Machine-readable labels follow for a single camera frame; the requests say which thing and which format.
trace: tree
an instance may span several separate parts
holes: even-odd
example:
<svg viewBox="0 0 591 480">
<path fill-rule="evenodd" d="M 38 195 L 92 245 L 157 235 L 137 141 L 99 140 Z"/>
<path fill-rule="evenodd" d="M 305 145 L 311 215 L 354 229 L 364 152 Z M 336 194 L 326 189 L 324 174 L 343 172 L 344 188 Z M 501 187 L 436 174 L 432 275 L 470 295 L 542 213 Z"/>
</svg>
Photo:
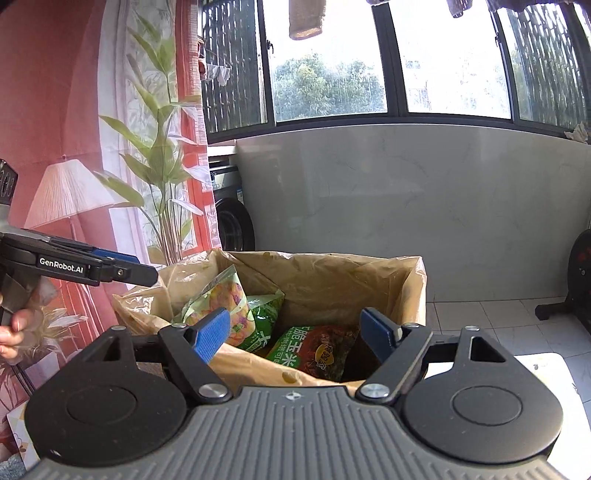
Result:
<svg viewBox="0 0 591 480">
<path fill-rule="evenodd" d="M 276 68 L 273 87 L 280 122 L 385 109 L 383 85 L 359 60 L 330 69 L 318 54 L 291 59 Z"/>
</svg>

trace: white floor tile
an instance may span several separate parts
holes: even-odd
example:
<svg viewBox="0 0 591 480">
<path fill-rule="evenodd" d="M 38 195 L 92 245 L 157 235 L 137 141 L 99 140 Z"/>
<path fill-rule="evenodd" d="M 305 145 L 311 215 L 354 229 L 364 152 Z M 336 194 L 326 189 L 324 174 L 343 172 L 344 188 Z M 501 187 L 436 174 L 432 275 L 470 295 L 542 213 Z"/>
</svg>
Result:
<svg viewBox="0 0 591 480">
<path fill-rule="evenodd" d="M 583 407 L 585 407 L 585 413 L 587 414 L 587 421 L 589 425 L 591 425 L 591 401 L 587 401 L 583 403 Z"/>
<path fill-rule="evenodd" d="M 513 355 L 532 355 L 552 352 L 537 325 L 524 327 L 495 328 L 499 343 Z"/>
<path fill-rule="evenodd" d="M 538 323 L 538 319 L 519 300 L 482 301 L 481 304 L 493 328 L 523 327 Z"/>
<path fill-rule="evenodd" d="M 441 327 L 439 326 L 439 320 L 437 320 L 437 312 L 435 311 L 435 304 L 427 303 L 427 326 L 434 332 L 441 332 Z"/>
<path fill-rule="evenodd" d="M 492 328 L 478 301 L 436 303 L 435 309 L 442 330 L 459 330 L 467 325 Z"/>
<path fill-rule="evenodd" d="M 591 335 L 574 318 L 561 322 L 540 322 L 538 328 L 548 340 L 550 347 L 563 357 L 591 352 Z"/>
<path fill-rule="evenodd" d="M 498 338 L 496 337 L 496 333 L 492 328 L 483 328 L 482 330 L 488 333 L 493 338 L 493 340 L 498 340 Z M 443 335 L 459 335 L 460 330 L 444 330 L 441 333 Z"/>
<path fill-rule="evenodd" d="M 584 402 L 591 400 L 591 353 L 565 358 L 579 397 Z"/>
<path fill-rule="evenodd" d="M 528 299 L 528 300 L 521 300 L 521 303 L 526 308 L 526 310 L 530 313 L 530 315 L 532 315 L 533 317 L 535 317 L 536 320 L 538 320 L 537 317 L 535 316 L 535 308 L 538 305 L 545 305 L 547 303 L 559 303 L 561 301 L 564 301 L 564 297 L 554 297 L 551 299 Z M 551 322 L 554 319 L 555 319 L 555 317 L 552 316 L 548 320 L 544 320 L 544 321 Z"/>
</svg>

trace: plastic bag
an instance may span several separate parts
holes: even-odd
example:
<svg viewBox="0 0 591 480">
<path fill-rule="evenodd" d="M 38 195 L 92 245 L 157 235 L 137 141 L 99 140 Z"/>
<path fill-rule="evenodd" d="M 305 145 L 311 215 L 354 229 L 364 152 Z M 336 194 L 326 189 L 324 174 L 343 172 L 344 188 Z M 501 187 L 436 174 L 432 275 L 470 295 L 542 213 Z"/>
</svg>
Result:
<svg viewBox="0 0 591 480">
<path fill-rule="evenodd" d="M 230 312 L 230 336 L 226 343 L 241 346 L 254 333 L 255 321 L 234 265 L 214 278 L 203 289 L 203 293 L 187 302 L 178 317 L 178 323 L 195 325 L 218 308 L 225 308 Z"/>
<path fill-rule="evenodd" d="M 240 345 L 242 350 L 256 352 L 267 346 L 284 298 L 285 294 L 281 290 L 277 290 L 273 295 L 256 295 L 246 298 L 255 320 L 255 331 Z"/>
<path fill-rule="evenodd" d="M 338 382 L 358 333 L 357 326 L 292 327 L 279 338 L 267 360 Z"/>
</svg>

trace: silver screw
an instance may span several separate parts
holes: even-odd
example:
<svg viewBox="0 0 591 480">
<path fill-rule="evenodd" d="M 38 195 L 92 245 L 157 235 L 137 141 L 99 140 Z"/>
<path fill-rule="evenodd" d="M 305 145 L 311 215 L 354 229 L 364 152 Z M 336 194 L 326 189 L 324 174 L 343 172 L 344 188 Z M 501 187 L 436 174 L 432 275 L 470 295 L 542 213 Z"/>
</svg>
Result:
<svg viewBox="0 0 591 480">
<path fill-rule="evenodd" d="M 361 394 L 368 398 L 386 398 L 390 395 L 390 389 L 381 383 L 368 383 L 361 387 Z"/>
<path fill-rule="evenodd" d="M 205 398 L 223 398 L 228 394 L 228 389 L 219 383 L 207 383 L 199 387 L 199 395 Z"/>
</svg>

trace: hanging laundry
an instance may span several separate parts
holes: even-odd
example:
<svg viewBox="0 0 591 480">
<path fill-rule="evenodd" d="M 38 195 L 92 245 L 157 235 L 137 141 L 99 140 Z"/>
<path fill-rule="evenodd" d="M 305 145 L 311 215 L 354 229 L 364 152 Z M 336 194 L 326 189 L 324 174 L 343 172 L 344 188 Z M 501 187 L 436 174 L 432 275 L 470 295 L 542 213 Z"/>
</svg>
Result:
<svg viewBox="0 0 591 480">
<path fill-rule="evenodd" d="M 305 40 L 322 33 L 326 0 L 290 0 L 290 38 Z"/>
<path fill-rule="evenodd" d="M 220 86 L 225 87 L 230 78 L 230 68 L 221 65 L 212 65 L 210 63 L 205 66 L 207 72 L 205 73 L 205 78 L 203 80 L 207 82 L 217 79 Z"/>
<path fill-rule="evenodd" d="M 472 7 L 472 0 L 447 0 L 447 7 L 453 18 L 460 18 Z"/>
</svg>

